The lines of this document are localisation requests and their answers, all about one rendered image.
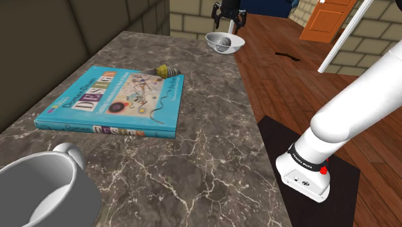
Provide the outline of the white pole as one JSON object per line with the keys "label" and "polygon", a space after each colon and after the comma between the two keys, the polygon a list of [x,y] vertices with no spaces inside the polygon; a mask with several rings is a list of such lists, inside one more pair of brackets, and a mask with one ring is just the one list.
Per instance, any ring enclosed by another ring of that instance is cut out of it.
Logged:
{"label": "white pole", "polygon": [[374,0],[364,0],[361,6],[358,8],[357,12],[353,16],[353,18],[348,23],[344,32],[340,35],[340,38],[336,41],[335,45],[332,47],[331,51],[328,53],[321,66],[318,68],[319,73],[323,73],[325,69],[330,65],[332,60],[335,58],[336,54],[343,46],[349,35],[353,32],[353,30],[357,27],[360,19],[364,16],[365,12],[369,9],[370,5]]}

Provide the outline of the grey mug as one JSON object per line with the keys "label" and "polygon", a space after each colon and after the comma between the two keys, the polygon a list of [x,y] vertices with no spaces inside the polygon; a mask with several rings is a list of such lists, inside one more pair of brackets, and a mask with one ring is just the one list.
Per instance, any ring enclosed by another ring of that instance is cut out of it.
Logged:
{"label": "grey mug", "polygon": [[72,143],[0,169],[0,227],[91,227],[102,199],[84,170]]}

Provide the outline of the blue hardcover book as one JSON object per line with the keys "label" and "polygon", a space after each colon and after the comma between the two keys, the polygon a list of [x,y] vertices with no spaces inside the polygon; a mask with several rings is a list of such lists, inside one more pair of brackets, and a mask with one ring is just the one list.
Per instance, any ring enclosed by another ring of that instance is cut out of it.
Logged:
{"label": "blue hardcover book", "polygon": [[184,75],[92,66],[34,121],[38,129],[175,138]]}

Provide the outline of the dark olive sofa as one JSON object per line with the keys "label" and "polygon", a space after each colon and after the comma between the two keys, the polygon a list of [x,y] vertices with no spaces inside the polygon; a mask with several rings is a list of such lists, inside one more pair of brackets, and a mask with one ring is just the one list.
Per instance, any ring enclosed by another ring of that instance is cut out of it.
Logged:
{"label": "dark olive sofa", "polygon": [[170,0],[0,0],[0,133],[122,31],[170,34]]}

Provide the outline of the light bulb with yellow band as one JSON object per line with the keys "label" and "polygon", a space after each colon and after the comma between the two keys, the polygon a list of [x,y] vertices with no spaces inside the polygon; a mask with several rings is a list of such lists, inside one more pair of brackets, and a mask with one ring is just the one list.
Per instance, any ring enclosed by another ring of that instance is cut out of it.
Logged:
{"label": "light bulb with yellow band", "polygon": [[141,73],[147,75],[155,75],[163,79],[167,79],[180,75],[181,71],[178,68],[166,66],[165,64],[163,64],[157,68],[142,70]]}

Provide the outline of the orange door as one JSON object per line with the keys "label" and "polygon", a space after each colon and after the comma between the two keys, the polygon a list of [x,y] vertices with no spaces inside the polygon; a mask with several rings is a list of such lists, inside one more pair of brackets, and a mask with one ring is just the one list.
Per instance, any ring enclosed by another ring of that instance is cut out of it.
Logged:
{"label": "orange door", "polygon": [[319,0],[300,39],[331,43],[357,0]]}

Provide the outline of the white bowl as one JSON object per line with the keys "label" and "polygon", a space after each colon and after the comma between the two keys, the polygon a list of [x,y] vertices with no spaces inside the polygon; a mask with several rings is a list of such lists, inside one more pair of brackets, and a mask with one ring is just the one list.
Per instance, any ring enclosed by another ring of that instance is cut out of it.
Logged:
{"label": "white bowl", "polygon": [[218,41],[221,38],[222,34],[225,34],[225,32],[210,32],[206,34],[206,40],[208,45],[219,54],[235,53],[245,44],[245,41],[241,37],[232,34],[231,46],[221,46],[218,44]]}

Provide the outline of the blue furniture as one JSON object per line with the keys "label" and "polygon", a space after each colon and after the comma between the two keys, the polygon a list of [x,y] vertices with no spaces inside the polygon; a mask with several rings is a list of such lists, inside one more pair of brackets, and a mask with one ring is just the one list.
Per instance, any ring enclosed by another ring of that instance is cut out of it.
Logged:
{"label": "blue furniture", "polygon": [[249,14],[288,18],[300,0],[241,0],[240,8]]}

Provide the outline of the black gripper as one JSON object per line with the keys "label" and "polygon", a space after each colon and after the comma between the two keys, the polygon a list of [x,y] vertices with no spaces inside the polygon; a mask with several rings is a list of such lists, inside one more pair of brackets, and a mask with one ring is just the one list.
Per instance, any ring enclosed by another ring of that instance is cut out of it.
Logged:
{"label": "black gripper", "polygon": [[241,27],[245,26],[247,11],[240,10],[240,2],[241,0],[222,0],[221,4],[218,2],[214,3],[211,12],[211,18],[215,22],[215,28],[219,28],[220,19],[222,17],[235,17],[233,21],[235,23],[234,32],[236,34],[238,33],[238,30],[241,29]]}

